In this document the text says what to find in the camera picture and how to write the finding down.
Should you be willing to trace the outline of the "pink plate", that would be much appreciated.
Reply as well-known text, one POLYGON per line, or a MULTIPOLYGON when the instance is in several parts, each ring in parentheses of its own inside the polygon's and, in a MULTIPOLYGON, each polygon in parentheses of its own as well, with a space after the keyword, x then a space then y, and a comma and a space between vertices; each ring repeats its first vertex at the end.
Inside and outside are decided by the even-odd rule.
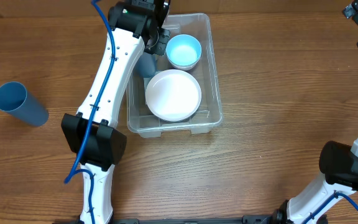
POLYGON ((183 70, 169 69, 152 77, 145 90, 145 102, 156 117, 170 122, 193 115, 201 104, 198 81, 183 70))

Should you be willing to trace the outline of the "blue cup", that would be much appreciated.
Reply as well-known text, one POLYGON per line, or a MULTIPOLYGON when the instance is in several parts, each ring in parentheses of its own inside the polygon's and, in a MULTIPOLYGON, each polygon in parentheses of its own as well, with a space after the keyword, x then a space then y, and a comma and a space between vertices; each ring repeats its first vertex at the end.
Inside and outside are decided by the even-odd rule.
POLYGON ((138 59, 135 69, 139 76, 150 78, 157 71, 155 56, 144 52, 138 59))
POLYGON ((0 86, 0 110, 32 126, 48 121, 47 109, 20 82, 7 82, 0 86))

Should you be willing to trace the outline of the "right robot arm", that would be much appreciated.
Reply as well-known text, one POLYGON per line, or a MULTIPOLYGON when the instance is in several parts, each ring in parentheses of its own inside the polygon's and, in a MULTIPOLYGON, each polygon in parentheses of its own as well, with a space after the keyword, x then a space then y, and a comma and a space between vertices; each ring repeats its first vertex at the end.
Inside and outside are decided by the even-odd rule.
POLYGON ((358 192, 358 138, 353 145, 327 142, 319 157, 319 174, 296 197, 286 200, 271 216, 270 223, 327 223, 326 212, 341 199, 358 192))

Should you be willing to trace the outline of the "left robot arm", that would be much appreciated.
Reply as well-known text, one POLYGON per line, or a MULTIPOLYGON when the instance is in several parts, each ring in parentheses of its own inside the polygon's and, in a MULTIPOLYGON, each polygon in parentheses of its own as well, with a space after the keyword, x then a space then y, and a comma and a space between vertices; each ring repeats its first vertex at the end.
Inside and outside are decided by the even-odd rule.
POLYGON ((73 166, 64 182, 83 176, 83 209, 75 223, 112 223, 112 178, 127 138, 116 128, 124 92, 142 54, 163 55, 170 31, 163 23, 170 2, 119 1, 105 15, 92 1, 107 30, 106 45, 93 84, 76 114, 65 114, 61 127, 73 166))

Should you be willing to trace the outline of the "grey bowl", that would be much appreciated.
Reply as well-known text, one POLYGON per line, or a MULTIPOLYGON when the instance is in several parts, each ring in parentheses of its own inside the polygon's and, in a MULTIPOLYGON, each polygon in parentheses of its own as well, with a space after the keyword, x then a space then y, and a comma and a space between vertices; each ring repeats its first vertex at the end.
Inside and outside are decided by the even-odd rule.
POLYGON ((184 70, 184 71, 188 71, 191 70, 192 68, 194 68, 197 64, 197 62, 189 64, 189 65, 179 65, 173 62, 170 62, 170 64, 175 68, 175 69, 179 69, 179 70, 184 70))

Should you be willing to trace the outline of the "light blue bowl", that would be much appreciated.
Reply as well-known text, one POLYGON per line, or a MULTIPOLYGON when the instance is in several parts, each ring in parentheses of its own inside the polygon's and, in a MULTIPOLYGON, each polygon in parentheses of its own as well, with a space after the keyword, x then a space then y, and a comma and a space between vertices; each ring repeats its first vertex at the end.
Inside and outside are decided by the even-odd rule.
POLYGON ((189 65, 199 61, 202 46, 198 39, 188 34, 172 37, 165 49, 169 62, 179 65, 189 65))

